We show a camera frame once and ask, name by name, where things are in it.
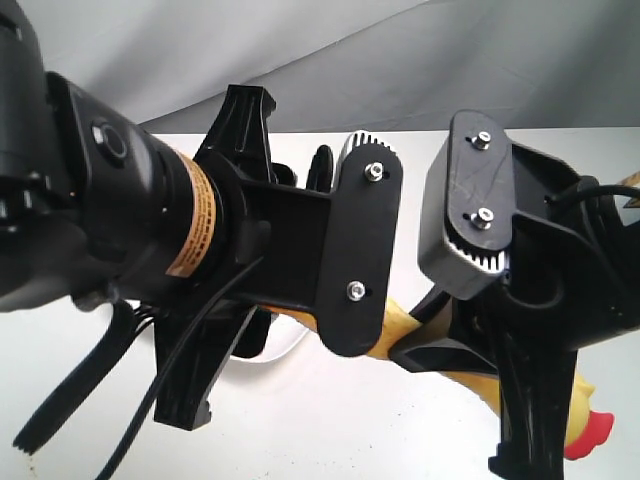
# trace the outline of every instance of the white table surface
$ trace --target white table surface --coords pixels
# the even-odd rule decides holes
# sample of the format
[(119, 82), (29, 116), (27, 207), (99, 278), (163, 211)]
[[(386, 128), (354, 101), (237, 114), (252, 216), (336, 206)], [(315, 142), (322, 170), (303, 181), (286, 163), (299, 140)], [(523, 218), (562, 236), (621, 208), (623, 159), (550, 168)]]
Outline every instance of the white table surface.
[[(347, 134), (276, 134), (272, 158), (304, 173), (321, 143), (338, 152)], [(430, 286), (416, 265), (426, 170), (442, 132), (381, 134), (405, 169), (390, 294), (411, 308)], [(615, 182), (640, 166), (640, 129), (511, 132), (583, 173)], [(202, 136), (164, 136), (193, 153)], [(91, 479), (111, 454), (155, 372), (150, 335), (29, 459), (11, 448), (20, 427), (102, 335), (108, 308), (77, 312), (68, 299), (0, 321), (0, 478)], [(616, 414), (608, 443), (566, 462), (568, 479), (631, 479), (640, 469), (635, 404), (638, 334), (586, 349), (580, 370), (598, 390), (596, 410)], [(114, 478), (489, 479), (498, 420), (466, 389), (438, 374), (412, 375), (388, 362), (344, 359), (308, 335), (267, 365), (229, 364), (211, 396), (213, 421), (183, 432), (148, 420)]]

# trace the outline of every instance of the rubber chicken toy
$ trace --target rubber chicken toy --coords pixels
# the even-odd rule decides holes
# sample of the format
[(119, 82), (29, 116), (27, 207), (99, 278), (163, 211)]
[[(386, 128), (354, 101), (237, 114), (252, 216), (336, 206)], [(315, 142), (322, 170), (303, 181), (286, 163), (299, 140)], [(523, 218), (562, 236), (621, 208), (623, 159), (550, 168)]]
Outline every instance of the rubber chicken toy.
[[(315, 319), (305, 313), (292, 312), (271, 308), (276, 313), (289, 315), (307, 328), (316, 331)], [(448, 324), (450, 309), (443, 309), (438, 316), (440, 319), (433, 321), (434, 338), (442, 336), (442, 325)], [(387, 299), (382, 333), (376, 345), (368, 355), (380, 360), (389, 359), (389, 349), (402, 337), (414, 331), (422, 324), (405, 312), (392, 299)], [(467, 387), (478, 395), (497, 415), (500, 414), (500, 382), (495, 378), (485, 377), (472, 373), (441, 372), (442, 375)], [(595, 387), (587, 383), (582, 375), (576, 372), (571, 403), (569, 406), (569, 419), (565, 436), (564, 456), (568, 460), (577, 460), (585, 457), (598, 445), (606, 442), (613, 428), (614, 416), (611, 413), (599, 413), (591, 410), (589, 398), (595, 391)]]

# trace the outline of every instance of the bolt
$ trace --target bolt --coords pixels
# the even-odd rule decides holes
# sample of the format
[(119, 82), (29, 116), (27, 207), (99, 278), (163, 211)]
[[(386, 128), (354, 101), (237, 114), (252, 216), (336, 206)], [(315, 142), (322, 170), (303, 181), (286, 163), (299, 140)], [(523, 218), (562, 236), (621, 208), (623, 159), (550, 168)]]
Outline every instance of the bolt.
[(347, 297), (352, 302), (359, 302), (362, 300), (367, 293), (367, 289), (364, 286), (364, 283), (359, 282), (358, 280), (354, 280), (353, 282), (349, 282), (347, 285)]
[(489, 135), (489, 132), (480, 132), (471, 139), (471, 145), (473, 145), (476, 150), (486, 150), (489, 148), (490, 143), (491, 135)]
[(488, 208), (478, 209), (478, 213), (471, 215), (471, 222), (480, 230), (489, 230), (493, 222), (493, 212)]
[(382, 180), (382, 176), (384, 174), (384, 165), (380, 162), (373, 162), (367, 165), (364, 169), (364, 176), (367, 177), (367, 180), (370, 182), (379, 182)]

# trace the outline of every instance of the round button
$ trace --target round button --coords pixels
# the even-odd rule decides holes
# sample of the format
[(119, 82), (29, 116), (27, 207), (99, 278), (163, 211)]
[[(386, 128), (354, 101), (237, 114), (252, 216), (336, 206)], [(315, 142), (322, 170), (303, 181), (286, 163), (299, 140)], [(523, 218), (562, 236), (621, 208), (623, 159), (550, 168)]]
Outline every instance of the round button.
[(124, 160), (127, 158), (127, 144), (120, 133), (109, 123), (93, 125), (91, 127), (93, 140), (100, 150), (100, 153), (114, 167), (124, 167)]

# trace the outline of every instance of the gray fabric backdrop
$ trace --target gray fabric backdrop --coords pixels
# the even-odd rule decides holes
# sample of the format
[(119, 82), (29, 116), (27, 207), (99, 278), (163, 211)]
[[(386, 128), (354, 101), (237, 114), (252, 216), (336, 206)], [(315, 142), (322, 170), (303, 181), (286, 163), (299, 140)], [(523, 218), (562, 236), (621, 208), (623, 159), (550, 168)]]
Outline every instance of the gray fabric backdrop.
[(152, 132), (204, 132), (228, 83), (272, 131), (640, 125), (637, 0), (24, 0), (46, 64)]

